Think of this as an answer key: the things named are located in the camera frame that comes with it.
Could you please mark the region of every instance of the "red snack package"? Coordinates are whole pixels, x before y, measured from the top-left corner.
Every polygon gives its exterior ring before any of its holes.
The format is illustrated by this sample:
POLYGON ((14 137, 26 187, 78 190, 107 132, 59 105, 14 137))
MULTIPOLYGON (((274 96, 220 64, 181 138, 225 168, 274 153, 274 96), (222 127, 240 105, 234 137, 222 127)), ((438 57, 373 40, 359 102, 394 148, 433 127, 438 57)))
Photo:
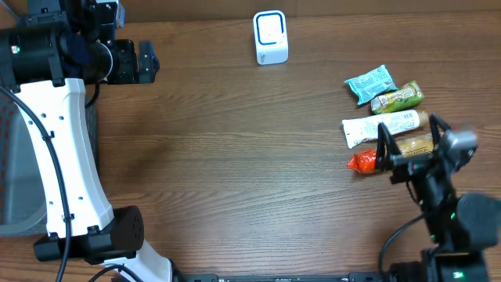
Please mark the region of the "red snack package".
POLYGON ((376 150, 367 149, 353 155, 348 162, 348 168, 360 173, 371 173, 376 169, 376 150))

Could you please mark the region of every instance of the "green snack package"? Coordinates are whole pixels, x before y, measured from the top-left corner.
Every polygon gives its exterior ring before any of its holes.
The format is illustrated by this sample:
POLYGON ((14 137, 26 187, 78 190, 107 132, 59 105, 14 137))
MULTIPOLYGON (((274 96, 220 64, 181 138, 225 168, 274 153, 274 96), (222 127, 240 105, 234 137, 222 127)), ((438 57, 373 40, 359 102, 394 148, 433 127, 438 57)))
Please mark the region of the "green snack package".
POLYGON ((400 90, 374 98, 370 106, 375 114, 394 113, 421 103, 424 95, 416 81, 411 81, 400 90))

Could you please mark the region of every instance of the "wood grain surface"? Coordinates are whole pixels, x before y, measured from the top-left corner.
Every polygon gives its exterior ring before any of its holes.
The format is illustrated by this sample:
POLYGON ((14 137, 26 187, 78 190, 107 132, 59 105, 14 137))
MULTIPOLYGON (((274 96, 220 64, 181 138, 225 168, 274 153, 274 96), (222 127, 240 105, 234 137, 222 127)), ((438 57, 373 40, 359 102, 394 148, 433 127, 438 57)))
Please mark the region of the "wood grain surface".
MULTIPOLYGON (((27 0, 6 0, 6 2, 20 15, 28 11, 27 0)), ((501 10, 501 1, 496 0, 121 0, 121 2, 127 11, 127 23, 251 19, 255 13, 269 9, 279 9, 286 16, 501 10)), ((0 17, 0 28, 4 28, 2 24, 3 20, 0 17)))
MULTIPOLYGON (((289 61, 267 67, 256 64, 250 20, 137 23, 118 34, 152 40, 161 70, 152 85, 102 87, 101 180, 114 207, 139 206, 161 255, 185 273, 376 270, 384 241, 419 214, 389 174, 346 169, 375 143, 347 148, 341 120, 369 107, 356 106, 344 80, 383 63, 397 85, 417 80, 425 95, 418 109, 476 127, 479 149, 453 177, 459 193, 501 196, 500 12, 287 24, 289 61)), ((1 280, 54 280, 58 263, 36 261, 36 239, 0 240, 1 280)), ((430 246, 418 224, 385 265, 419 259, 430 246)), ((486 256, 501 281, 501 249, 486 256)), ((65 280, 98 269, 70 262, 65 280)))

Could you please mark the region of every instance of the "gray plastic bin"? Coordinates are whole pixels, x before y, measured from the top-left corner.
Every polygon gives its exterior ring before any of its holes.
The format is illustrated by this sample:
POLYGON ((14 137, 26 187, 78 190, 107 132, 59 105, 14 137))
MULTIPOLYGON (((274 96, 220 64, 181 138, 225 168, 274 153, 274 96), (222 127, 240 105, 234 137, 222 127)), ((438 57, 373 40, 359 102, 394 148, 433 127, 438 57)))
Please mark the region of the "gray plastic bin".
MULTIPOLYGON (((86 112, 97 160, 96 108, 86 112)), ((45 233, 45 195, 33 145, 17 106, 0 96, 0 237, 45 233)))

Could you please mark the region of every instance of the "white box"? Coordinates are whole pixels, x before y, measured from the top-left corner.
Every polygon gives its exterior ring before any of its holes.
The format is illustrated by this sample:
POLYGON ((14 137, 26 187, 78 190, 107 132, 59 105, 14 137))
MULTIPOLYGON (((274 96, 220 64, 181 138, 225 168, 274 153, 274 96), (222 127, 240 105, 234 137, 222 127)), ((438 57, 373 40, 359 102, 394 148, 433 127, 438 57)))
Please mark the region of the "white box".
POLYGON ((254 16, 254 40, 258 63, 283 63, 289 58, 285 15, 279 10, 259 12, 254 16))

